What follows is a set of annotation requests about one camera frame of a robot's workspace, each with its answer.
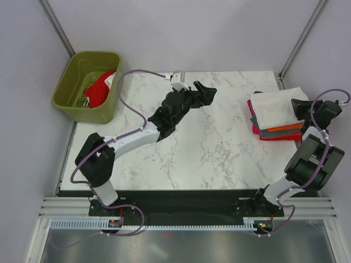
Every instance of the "red towel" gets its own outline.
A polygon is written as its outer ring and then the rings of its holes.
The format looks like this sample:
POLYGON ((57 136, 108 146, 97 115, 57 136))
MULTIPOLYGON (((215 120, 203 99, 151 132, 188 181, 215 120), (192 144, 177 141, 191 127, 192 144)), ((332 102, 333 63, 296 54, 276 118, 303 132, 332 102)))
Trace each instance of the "red towel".
POLYGON ((105 79, 113 73, 114 71, 112 70, 105 72, 85 91, 85 95, 89 98, 89 108, 96 108, 105 102, 110 92, 109 86, 105 83, 105 79))
MULTIPOLYGON (((250 109, 251 116, 254 116, 254 111, 252 109, 251 105, 251 100, 247 101, 248 108, 250 109)), ((252 133, 253 134, 258 134, 259 139, 262 141, 302 141, 301 133, 293 133, 289 135, 283 135, 283 136, 278 136, 278 137, 272 137, 272 138, 264 138, 261 136, 258 127, 256 127, 254 124, 252 124, 252 133)))

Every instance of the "gray wall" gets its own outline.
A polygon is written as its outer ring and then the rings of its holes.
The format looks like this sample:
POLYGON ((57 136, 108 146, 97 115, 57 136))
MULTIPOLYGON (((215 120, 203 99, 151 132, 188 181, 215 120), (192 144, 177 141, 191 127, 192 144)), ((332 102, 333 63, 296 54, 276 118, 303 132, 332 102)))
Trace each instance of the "gray wall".
POLYGON ((112 50, 124 68, 278 72, 318 0, 48 2, 76 52, 112 50))
POLYGON ((36 0, 1 0, 0 36, 0 255, 19 263, 72 123, 50 100, 69 56, 36 0))
MULTIPOLYGON (((288 87, 301 86, 313 99, 331 88, 351 92, 351 1, 331 0, 286 76, 288 87)), ((344 99, 343 94, 325 99, 344 99)), ((330 125, 331 142, 345 150, 345 157, 323 193, 334 200, 337 215, 351 246, 351 105, 330 125)))

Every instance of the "glass panel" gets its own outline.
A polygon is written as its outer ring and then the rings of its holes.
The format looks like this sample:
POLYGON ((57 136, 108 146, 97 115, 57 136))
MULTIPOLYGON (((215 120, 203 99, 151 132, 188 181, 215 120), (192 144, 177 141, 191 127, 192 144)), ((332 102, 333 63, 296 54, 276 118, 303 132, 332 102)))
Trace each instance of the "glass panel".
MULTIPOLYGON (((50 235, 63 247, 94 232, 51 230, 50 235)), ((50 263, 335 262, 322 221, 292 221, 269 238, 235 231, 145 231, 133 237, 97 235, 65 250, 47 244, 45 251, 42 262, 50 263)))

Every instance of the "white marble surface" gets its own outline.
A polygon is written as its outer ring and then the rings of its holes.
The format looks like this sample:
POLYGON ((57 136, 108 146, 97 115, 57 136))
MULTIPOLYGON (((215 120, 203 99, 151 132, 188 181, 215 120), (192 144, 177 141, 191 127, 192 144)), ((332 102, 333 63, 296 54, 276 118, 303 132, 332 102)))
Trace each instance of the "white marble surface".
MULTIPOLYGON (((145 145, 120 157, 111 177, 115 189, 241 189, 259 188, 279 180, 296 151, 293 141, 260 141, 251 132, 247 100, 255 90, 277 90, 271 71, 192 72, 191 85, 199 80, 217 88, 211 106, 192 109, 167 139, 145 145)), ((148 74, 127 76, 122 96, 150 117, 171 91, 167 81, 148 74)), ((106 125, 79 123, 71 146, 62 190, 86 190, 70 183, 74 159, 88 135, 114 135, 142 123, 120 102, 114 119, 106 125)), ((76 179, 83 180, 80 172, 76 179)))

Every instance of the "stack of folded cloths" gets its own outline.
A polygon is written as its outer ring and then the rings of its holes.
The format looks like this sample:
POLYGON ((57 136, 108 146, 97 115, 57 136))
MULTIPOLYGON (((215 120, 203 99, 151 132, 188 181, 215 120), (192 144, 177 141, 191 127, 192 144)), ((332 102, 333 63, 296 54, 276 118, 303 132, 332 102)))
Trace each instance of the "stack of folded cloths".
POLYGON ((299 129, 303 123, 296 118, 291 99, 308 100, 308 97, 300 87, 252 94, 247 104, 253 134, 258 134, 263 141, 301 141, 299 129))

